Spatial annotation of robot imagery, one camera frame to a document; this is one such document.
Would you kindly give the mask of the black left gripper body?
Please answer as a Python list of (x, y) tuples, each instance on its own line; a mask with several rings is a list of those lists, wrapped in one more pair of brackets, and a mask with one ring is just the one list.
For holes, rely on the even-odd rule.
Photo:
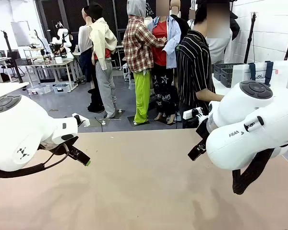
[(66, 140), (54, 149), (52, 149), (51, 152), (55, 155), (63, 155), (67, 154), (67, 152), (69, 152), (70, 155), (77, 155), (78, 150), (76, 147), (73, 146), (77, 139), (78, 137), (73, 137), (69, 140)]

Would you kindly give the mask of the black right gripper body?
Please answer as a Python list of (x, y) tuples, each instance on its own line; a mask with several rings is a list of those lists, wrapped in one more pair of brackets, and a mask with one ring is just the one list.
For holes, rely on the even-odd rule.
[(201, 141), (199, 144), (205, 144), (206, 140), (209, 136), (209, 131), (207, 129), (206, 123), (208, 121), (208, 116), (202, 116), (198, 118), (198, 127), (196, 129), (196, 133), (201, 137)]

